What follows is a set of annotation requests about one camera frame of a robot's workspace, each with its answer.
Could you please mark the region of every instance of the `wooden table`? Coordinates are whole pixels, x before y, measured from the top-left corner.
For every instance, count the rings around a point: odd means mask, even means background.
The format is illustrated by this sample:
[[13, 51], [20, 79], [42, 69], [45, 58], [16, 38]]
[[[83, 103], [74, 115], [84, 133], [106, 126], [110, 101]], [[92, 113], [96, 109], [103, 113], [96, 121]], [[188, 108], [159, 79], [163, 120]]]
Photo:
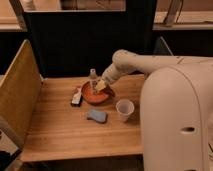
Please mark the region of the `wooden table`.
[[[86, 81], [87, 77], [44, 80], [21, 154], [23, 162], [142, 154], [139, 99], [144, 76], [122, 77], [111, 86], [116, 97], [103, 104], [93, 106], [83, 100], [81, 107], [72, 107], [74, 88]], [[135, 104], [127, 123], [118, 120], [115, 110], [122, 98]], [[87, 120], [91, 108], [107, 112], [107, 123]]]

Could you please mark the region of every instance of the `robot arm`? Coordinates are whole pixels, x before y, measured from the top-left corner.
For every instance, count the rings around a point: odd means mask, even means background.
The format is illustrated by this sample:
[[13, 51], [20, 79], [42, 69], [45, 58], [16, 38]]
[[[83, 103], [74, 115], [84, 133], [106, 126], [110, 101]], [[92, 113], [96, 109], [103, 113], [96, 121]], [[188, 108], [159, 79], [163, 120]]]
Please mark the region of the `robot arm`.
[[138, 55], [127, 50], [118, 50], [112, 57], [112, 64], [102, 74], [102, 79], [96, 89], [100, 91], [107, 85], [116, 82], [121, 76], [134, 71], [150, 74], [162, 67], [183, 63], [199, 63], [209, 59], [211, 58]]
[[141, 56], [119, 50], [112, 60], [98, 90], [136, 70], [150, 74], [140, 97], [145, 171], [208, 171], [213, 58]]

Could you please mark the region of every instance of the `bottle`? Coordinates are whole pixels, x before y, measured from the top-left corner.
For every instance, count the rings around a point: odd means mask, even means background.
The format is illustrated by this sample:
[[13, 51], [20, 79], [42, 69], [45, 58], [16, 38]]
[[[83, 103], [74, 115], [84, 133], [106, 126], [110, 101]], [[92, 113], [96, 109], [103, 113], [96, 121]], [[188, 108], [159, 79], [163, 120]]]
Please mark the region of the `bottle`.
[[36, 10], [33, 0], [22, 0], [22, 1], [24, 4], [24, 7], [25, 7], [24, 9], [26, 11], [35, 11]]
[[98, 84], [98, 75], [96, 74], [96, 70], [94, 68], [90, 69], [89, 82], [91, 87], [91, 94], [97, 94], [97, 90], [95, 89]]

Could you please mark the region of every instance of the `sponge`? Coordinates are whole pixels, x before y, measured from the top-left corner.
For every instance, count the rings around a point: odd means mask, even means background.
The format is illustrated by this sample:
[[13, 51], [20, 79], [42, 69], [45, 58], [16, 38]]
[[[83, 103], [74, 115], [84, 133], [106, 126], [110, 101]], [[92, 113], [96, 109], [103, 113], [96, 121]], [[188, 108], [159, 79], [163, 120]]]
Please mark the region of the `sponge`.
[[95, 109], [90, 109], [88, 114], [87, 114], [87, 119], [90, 120], [94, 120], [98, 123], [106, 123], [107, 121], [107, 113], [106, 112], [102, 112], [102, 111], [98, 111]]

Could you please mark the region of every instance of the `white cup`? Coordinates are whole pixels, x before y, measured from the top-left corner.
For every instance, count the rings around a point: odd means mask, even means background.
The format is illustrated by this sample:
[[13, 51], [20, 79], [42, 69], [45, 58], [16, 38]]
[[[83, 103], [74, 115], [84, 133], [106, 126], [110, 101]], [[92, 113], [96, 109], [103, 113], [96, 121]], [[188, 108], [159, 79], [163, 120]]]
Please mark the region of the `white cup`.
[[135, 110], [134, 103], [128, 99], [121, 99], [116, 103], [118, 118], [122, 122], [126, 122]]

